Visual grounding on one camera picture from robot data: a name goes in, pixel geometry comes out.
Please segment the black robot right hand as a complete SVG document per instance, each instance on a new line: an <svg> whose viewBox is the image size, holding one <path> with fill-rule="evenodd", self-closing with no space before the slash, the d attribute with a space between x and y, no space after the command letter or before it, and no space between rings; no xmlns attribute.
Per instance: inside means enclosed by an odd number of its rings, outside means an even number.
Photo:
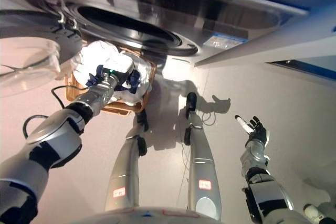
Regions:
<svg viewBox="0 0 336 224"><path fill-rule="evenodd" d="M264 127L258 117L253 116L249 122L246 122L241 116L235 115L235 120L249 135L248 142L258 141L263 143L264 147L268 145L270 132Z"/></svg>

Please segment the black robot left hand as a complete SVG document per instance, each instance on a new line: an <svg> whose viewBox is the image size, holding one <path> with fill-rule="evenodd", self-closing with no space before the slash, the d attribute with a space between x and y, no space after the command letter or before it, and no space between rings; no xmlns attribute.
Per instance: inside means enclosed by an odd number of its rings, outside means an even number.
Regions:
<svg viewBox="0 0 336 224"><path fill-rule="evenodd" d="M108 58L105 63L99 64L96 68L95 79L97 82L107 82L113 79L115 86L135 86L140 80L140 73L135 67L132 57L119 54Z"/></svg>

